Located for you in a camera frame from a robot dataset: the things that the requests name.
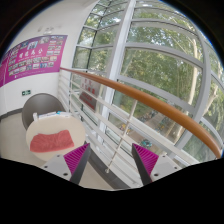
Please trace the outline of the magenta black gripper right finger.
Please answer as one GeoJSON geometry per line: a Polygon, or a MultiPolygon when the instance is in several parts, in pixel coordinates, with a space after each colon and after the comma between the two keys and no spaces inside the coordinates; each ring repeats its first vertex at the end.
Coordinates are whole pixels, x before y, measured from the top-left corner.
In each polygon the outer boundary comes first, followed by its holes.
{"type": "Polygon", "coordinates": [[[137,144],[132,144],[132,156],[138,168],[143,185],[150,184],[152,182],[150,175],[159,156],[137,144]]]}

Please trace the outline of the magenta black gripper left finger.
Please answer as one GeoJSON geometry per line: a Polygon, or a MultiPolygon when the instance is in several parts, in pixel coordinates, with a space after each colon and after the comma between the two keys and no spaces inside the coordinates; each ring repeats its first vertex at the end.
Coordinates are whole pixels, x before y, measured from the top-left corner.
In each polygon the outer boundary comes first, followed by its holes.
{"type": "Polygon", "coordinates": [[[64,155],[65,162],[71,172],[70,181],[79,184],[91,154],[90,144],[84,144],[64,155]]]}

